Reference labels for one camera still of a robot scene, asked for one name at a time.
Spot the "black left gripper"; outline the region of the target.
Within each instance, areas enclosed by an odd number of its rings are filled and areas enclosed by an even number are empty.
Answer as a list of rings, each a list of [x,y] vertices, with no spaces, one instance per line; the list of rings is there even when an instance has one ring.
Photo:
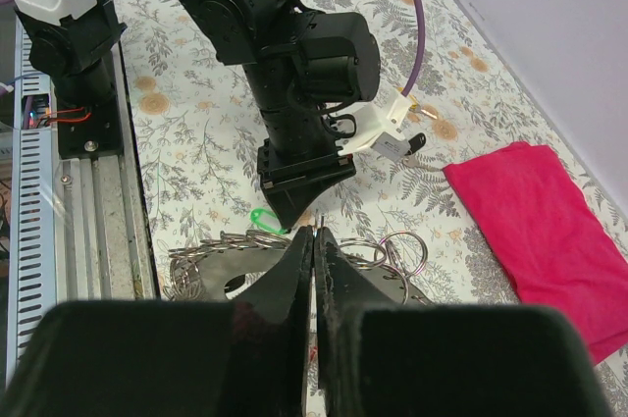
[[[341,156],[337,151],[287,161],[266,139],[258,148],[257,173],[281,228],[291,230],[321,194],[353,177],[356,169],[351,155]]]

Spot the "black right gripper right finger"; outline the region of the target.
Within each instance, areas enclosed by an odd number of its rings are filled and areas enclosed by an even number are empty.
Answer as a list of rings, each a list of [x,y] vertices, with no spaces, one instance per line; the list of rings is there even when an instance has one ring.
[[[328,229],[313,253],[319,384],[331,416],[607,416],[588,352],[558,311],[403,305]]]

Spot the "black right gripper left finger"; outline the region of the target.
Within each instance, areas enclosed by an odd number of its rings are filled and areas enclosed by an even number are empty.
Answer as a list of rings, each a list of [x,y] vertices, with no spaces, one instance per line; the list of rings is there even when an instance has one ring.
[[[68,301],[39,322],[5,416],[301,416],[308,286],[230,301]]]

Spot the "green tag key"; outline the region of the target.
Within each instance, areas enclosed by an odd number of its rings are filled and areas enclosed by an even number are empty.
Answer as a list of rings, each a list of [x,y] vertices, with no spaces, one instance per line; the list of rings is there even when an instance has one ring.
[[[260,231],[273,235],[286,235],[289,229],[282,226],[274,211],[266,208],[255,208],[250,212],[250,222]]]

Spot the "grey disc with key rings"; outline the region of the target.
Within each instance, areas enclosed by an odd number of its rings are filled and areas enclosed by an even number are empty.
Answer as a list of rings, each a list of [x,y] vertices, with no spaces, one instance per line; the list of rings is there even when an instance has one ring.
[[[295,248],[286,236],[259,230],[243,234],[220,233],[216,239],[203,239],[193,247],[172,249],[170,300],[222,301],[232,298],[248,284],[247,278],[269,274],[278,285],[308,286],[312,259],[310,234]],[[409,236],[420,246],[416,267],[406,268],[393,238]],[[431,305],[428,296],[412,283],[427,266],[428,249],[421,236],[412,232],[394,232],[375,241],[344,238],[336,252],[348,265],[374,287],[400,304]]]

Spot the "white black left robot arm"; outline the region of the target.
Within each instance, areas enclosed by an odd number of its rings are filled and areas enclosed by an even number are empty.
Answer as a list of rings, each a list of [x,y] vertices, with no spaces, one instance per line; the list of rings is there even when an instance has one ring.
[[[92,110],[113,102],[104,63],[124,25],[112,0],[14,0],[58,100]],[[324,191],[355,173],[335,124],[379,90],[377,41],[360,14],[306,7],[301,0],[179,0],[226,66],[243,68],[267,131],[258,151],[263,195],[292,228]]]

